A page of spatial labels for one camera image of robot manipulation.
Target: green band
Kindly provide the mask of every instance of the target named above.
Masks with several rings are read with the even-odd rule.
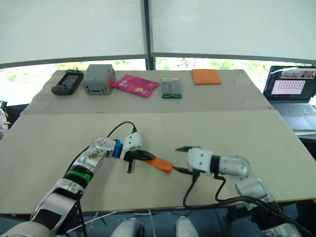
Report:
[[[82,174],[82,173],[80,173],[78,171],[70,170],[70,171],[67,172],[67,174],[74,174],[76,176],[79,176],[79,177],[83,178],[85,181],[87,181],[88,183],[91,180],[91,176],[89,174]]]

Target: pink package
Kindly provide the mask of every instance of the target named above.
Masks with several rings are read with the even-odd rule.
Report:
[[[147,98],[151,95],[153,89],[158,86],[158,82],[134,77],[131,75],[125,75],[121,80],[118,80],[112,84],[112,86],[120,90]]]

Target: laptop keyboard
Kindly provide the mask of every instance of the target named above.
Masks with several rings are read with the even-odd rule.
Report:
[[[309,104],[295,103],[295,104],[273,104],[273,107],[284,116],[308,116],[316,115],[316,110]]]

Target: gray electronic device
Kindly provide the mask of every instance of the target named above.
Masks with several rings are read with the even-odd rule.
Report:
[[[81,84],[88,95],[109,95],[114,82],[115,72],[111,64],[91,64]]]

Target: floor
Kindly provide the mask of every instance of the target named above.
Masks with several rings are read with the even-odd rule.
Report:
[[[224,218],[226,208],[196,210],[193,211],[188,218],[195,226],[200,237],[255,237],[259,236],[259,229],[250,221],[250,217],[239,219],[234,223],[227,223]],[[297,218],[296,205],[292,204],[284,208],[285,214],[291,218]],[[174,222],[178,219],[177,214],[186,215],[188,211],[152,211],[154,229],[157,237],[172,237],[174,234]],[[94,218],[94,214],[85,215],[85,221]],[[103,218],[103,220],[95,220],[92,225],[86,225],[89,231],[89,237],[108,237],[113,230],[124,220],[135,217],[145,225],[145,236],[154,237],[153,227],[148,212],[142,213],[116,213]],[[0,218],[0,235],[16,224],[20,223],[16,220]]]

